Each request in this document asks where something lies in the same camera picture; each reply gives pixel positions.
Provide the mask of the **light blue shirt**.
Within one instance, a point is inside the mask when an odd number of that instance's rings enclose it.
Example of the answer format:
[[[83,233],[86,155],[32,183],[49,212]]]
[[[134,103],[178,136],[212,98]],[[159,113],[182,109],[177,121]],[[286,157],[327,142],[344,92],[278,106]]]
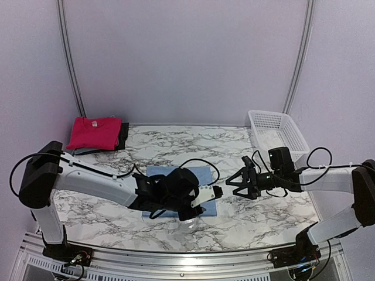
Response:
[[[168,175],[170,172],[175,170],[177,166],[148,166],[146,168],[146,175],[147,176],[154,176],[154,175]],[[201,167],[187,167],[198,179],[200,185],[208,185],[213,181],[211,169],[207,166]],[[204,208],[204,212],[199,215],[199,217],[216,217],[217,216],[217,208],[216,208],[216,200],[208,201],[205,203],[201,203],[200,205]],[[163,214],[161,214],[158,219],[160,218],[179,218],[178,211],[184,211],[185,208],[181,207],[178,210],[166,210]]]

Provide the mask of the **magenta t-shirt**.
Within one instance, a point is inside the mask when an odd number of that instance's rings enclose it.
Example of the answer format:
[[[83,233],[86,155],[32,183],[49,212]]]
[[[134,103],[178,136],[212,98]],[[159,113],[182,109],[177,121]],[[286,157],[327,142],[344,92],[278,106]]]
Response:
[[[66,149],[96,148],[114,150],[118,144],[121,124],[121,119],[113,117],[96,119],[77,117]]]

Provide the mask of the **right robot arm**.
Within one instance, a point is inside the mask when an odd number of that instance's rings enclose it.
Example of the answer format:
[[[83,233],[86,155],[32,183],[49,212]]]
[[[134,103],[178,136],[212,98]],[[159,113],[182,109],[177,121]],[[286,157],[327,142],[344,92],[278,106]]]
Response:
[[[321,167],[306,165],[296,169],[287,147],[270,149],[268,155],[270,166],[264,173],[257,171],[251,158],[242,158],[244,167],[226,180],[228,186],[235,188],[235,196],[255,200],[262,191],[282,188],[290,193],[344,192],[354,198],[348,208],[296,236],[295,245],[289,250],[294,261],[303,262],[322,242],[374,225],[374,160],[340,166],[331,163]]]

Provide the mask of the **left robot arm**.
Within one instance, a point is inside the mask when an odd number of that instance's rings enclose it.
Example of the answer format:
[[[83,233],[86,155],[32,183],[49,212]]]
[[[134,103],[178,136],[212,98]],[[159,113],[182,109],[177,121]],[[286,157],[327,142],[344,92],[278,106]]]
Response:
[[[52,141],[37,153],[20,159],[9,175],[9,187],[28,207],[42,232],[46,249],[63,261],[74,255],[67,242],[53,200],[55,190],[67,190],[103,198],[131,210],[146,211],[154,220],[167,211],[176,212],[181,221],[204,212],[202,203],[214,197],[207,185],[185,168],[167,175],[147,177],[140,173],[116,174],[81,162],[62,151],[60,142]]]

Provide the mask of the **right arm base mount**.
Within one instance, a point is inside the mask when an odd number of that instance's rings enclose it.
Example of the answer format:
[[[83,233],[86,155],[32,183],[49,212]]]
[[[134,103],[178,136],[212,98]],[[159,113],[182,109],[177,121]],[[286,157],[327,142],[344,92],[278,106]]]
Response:
[[[294,266],[321,258],[321,252],[317,246],[312,248],[299,248],[296,245],[271,250],[267,260],[274,268]]]

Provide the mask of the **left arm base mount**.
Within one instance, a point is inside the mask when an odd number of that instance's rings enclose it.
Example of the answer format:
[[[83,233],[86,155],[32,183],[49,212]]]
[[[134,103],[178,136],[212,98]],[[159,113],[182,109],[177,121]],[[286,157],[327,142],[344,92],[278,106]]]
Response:
[[[93,257],[93,248],[75,244],[46,245],[43,256],[64,262],[67,265],[90,266]]]

